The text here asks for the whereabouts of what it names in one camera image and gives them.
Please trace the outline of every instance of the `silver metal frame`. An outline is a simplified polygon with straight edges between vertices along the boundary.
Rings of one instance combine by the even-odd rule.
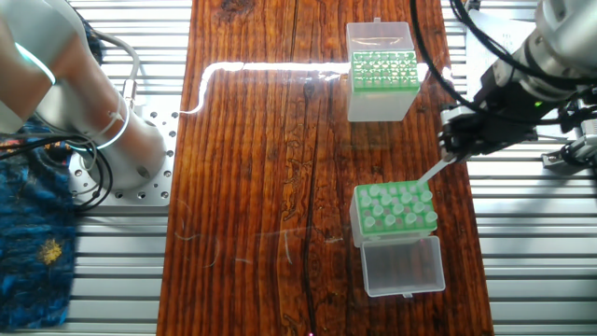
[[[160,131],[166,146],[166,160],[158,174],[143,186],[135,189],[113,189],[110,196],[99,205],[101,210],[107,207],[123,207],[124,209],[120,209],[122,211],[131,206],[167,206],[170,204],[179,115],[177,112],[158,111],[150,107],[138,106],[137,114],[142,119],[156,125]],[[69,170],[71,171],[70,188],[73,192],[81,192],[95,185],[96,182],[81,168],[78,154],[71,159]],[[88,193],[77,196],[76,200],[78,203],[83,203],[90,197],[90,193]]]

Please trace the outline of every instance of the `white plastic box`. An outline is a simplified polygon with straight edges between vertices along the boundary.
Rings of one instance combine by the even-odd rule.
[[[350,215],[361,249],[370,297],[444,290],[433,194],[425,183],[395,182],[354,188]]]
[[[348,23],[349,121],[401,121],[421,83],[406,22]]]

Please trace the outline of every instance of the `blue fabric with stars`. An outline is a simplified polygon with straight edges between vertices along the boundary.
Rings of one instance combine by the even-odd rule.
[[[83,23],[101,63],[103,46]],[[30,119],[21,133],[47,131]],[[68,315],[76,248],[69,158],[58,144],[0,161],[0,332],[54,327]],[[49,242],[61,249],[52,262],[42,253]]]

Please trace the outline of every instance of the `wooden table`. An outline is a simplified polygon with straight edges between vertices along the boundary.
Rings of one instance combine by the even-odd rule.
[[[443,67],[439,1],[419,4]],[[493,334],[464,165],[430,181],[444,292],[368,297],[352,242],[354,186],[439,160],[446,94],[428,79],[404,121],[351,124],[341,70],[275,64],[345,63],[346,23],[374,17],[410,21],[408,0],[193,2],[182,107],[207,92],[181,116],[159,335]]]

